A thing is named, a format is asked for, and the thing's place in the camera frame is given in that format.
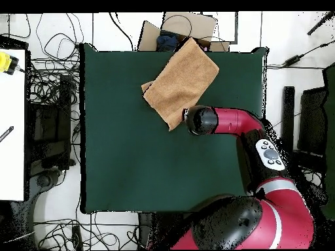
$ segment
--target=blue object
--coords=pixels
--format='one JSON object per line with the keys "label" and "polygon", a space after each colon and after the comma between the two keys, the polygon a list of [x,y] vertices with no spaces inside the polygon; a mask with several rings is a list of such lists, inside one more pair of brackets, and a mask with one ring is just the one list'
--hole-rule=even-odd
{"label": "blue object", "polygon": [[169,52],[174,51],[178,46],[179,41],[176,37],[168,37],[166,35],[157,38],[157,51]]}

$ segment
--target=circular button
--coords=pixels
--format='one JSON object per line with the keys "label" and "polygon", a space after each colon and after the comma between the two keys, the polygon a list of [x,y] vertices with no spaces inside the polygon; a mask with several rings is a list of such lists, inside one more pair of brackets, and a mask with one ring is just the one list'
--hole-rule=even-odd
{"label": "circular button", "polygon": [[264,157],[268,159],[278,159],[279,155],[277,151],[273,149],[267,149],[264,151]]}

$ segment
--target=yellow object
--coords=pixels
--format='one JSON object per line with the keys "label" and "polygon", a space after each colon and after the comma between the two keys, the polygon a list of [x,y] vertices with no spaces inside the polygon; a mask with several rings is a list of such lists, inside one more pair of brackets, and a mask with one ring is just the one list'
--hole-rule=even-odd
{"label": "yellow object", "polygon": [[8,71],[12,59],[4,52],[0,52],[0,72]]}

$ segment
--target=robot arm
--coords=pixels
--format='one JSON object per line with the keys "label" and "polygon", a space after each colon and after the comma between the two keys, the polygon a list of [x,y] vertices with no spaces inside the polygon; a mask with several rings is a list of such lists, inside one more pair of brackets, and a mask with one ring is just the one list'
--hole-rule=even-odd
{"label": "robot arm", "polygon": [[252,197],[219,199],[186,223],[170,249],[308,248],[313,218],[275,146],[252,114],[195,106],[183,112],[193,135],[237,137],[245,191]]}

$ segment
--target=white desk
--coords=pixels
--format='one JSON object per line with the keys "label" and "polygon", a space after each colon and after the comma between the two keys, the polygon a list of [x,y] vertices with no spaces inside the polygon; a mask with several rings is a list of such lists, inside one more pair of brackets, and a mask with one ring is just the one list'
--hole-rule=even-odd
{"label": "white desk", "polygon": [[[3,50],[19,59],[26,68],[24,50]],[[24,200],[24,90],[25,74],[0,73],[0,136],[10,127],[14,130],[0,142],[0,200]]]}

